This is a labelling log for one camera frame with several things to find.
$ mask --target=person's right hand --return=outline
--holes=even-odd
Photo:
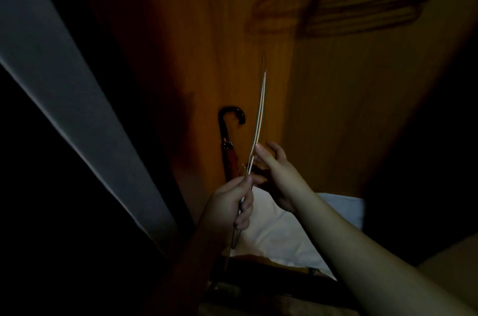
[[[266,145],[274,151],[275,158],[264,146],[257,144],[256,154],[268,169],[258,166],[254,166],[252,169],[255,174],[266,178],[267,181],[260,187],[271,194],[277,205],[295,214],[295,199],[312,192],[312,190],[296,168],[287,161],[282,147],[272,141],[266,141]]]

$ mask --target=white cloth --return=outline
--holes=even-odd
[[[268,192],[256,187],[252,191],[254,211],[250,225],[242,231],[231,256],[254,254],[286,266],[316,268],[335,279],[296,217],[279,208]],[[324,192],[318,195],[348,222],[362,228],[363,199]]]

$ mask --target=wooden panel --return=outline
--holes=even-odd
[[[224,182],[218,109],[247,162],[262,139],[316,191],[360,196],[414,108],[475,25],[478,0],[89,0],[135,72],[195,219]]]

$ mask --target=hand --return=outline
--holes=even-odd
[[[237,177],[217,189],[209,198],[198,228],[227,239],[233,225],[239,230],[247,229],[249,218],[254,209],[253,185],[264,182],[259,176]],[[241,214],[238,215],[240,200],[244,198]]]
[[[275,158],[264,146],[257,144],[256,154],[260,159],[258,163],[262,162],[268,168],[263,169],[255,165],[252,170],[255,174],[261,175],[267,180],[260,188],[271,194],[276,204],[282,209],[295,214],[295,198],[305,193],[311,193],[312,189],[300,176],[296,168],[287,161],[287,156],[285,156],[282,147],[272,141],[266,141],[266,145],[274,151]]]

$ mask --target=person's left hand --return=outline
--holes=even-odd
[[[254,195],[251,187],[264,180],[257,175],[237,177],[217,189],[209,198],[201,215],[198,228],[227,237],[233,226],[239,230],[247,229],[254,208]],[[238,215],[240,200],[244,198],[241,214]]]

